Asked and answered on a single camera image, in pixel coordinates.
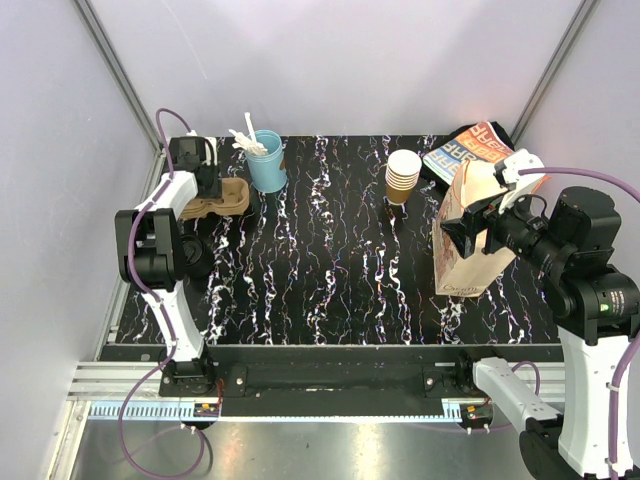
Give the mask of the brown paper takeout bag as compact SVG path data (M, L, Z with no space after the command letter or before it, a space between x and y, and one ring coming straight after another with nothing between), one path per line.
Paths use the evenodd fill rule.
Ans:
M481 253L486 233L477 236L475 253L463 259L441 223L460 218L463 210L481 199L499 197L506 192L494 176L494 165L484 161L468 161L456 173L441 204L432 227L435 289L438 295L477 297L515 258L508 248L497 253Z

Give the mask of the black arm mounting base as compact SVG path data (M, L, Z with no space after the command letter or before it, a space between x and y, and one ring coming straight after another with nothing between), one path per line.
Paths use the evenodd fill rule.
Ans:
M474 396L472 363L505 358L506 346L209 347L215 389L226 399L372 394L423 399L440 391Z

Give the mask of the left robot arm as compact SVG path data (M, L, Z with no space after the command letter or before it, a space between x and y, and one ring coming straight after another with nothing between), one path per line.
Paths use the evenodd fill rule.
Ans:
M212 265L199 245L191 263L183 246L178 218L200 194L221 196L217 140L194 131L169 141L169 171L137 207L115 215L121 278L141 293L165 342L160 361L163 396L203 396L215 389L216 372L196 328L184 292L193 270L207 276Z

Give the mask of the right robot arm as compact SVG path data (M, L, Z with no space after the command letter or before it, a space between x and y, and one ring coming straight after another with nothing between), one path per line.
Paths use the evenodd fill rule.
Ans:
M455 387L466 396L488 396L503 412L533 477L637 478L625 424L625 367L639 340L639 289L610 263L621 225L613 200L569 187L549 218L531 213L527 194L508 208L498 204L498 196L477 201L442 230L464 257L484 233L485 254L504 247L542 273L563 351L565 406L545 404L491 348L460 355Z

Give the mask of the cardboard cup carrier stack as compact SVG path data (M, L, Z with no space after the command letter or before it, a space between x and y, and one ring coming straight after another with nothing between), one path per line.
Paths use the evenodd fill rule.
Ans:
M180 214L182 220L205 218L211 213L218 216L236 216L246 212L250 203L248 183L239 177L222 179L222 196L204 198L197 196L191 200Z

